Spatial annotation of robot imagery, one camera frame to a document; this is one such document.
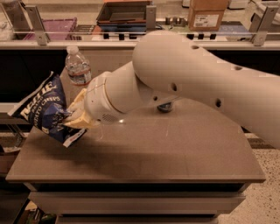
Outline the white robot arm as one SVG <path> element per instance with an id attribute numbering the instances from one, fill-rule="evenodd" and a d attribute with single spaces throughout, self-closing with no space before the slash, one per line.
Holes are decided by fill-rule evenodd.
<path id="1" fill-rule="evenodd" d="M 178 98 L 203 103 L 280 148 L 280 77 L 219 59 L 172 31 L 146 34 L 131 62 L 92 79 L 64 124 L 88 129 Z"/>

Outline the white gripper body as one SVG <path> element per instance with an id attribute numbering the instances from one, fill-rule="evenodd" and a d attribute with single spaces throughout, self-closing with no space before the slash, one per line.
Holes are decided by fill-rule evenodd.
<path id="1" fill-rule="evenodd" d="M 118 123 L 124 114 L 115 109 L 106 93 L 106 81 L 111 72 L 93 78 L 87 86 L 84 109 L 91 119 L 103 124 Z"/>

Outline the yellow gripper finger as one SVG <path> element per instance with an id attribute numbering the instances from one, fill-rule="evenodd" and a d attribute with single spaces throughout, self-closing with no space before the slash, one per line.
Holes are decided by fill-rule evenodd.
<path id="1" fill-rule="evenodd" d="M 92 129 L 100 123 L 85 111 L 78 111 L 73 112 L 69 117 L 64 119 L 63 124 L 74 129 Z"/>
<path id="2" fill-rule="evenodd" d="M 70 106 L 68 107 L 68 111 L 71 115 L 78 115 L 81 114 L 84 110 L 84 100 L 86 96 L 87 90 L 83 88 L 75 97 L 75 99 L 71 102 Z"/>

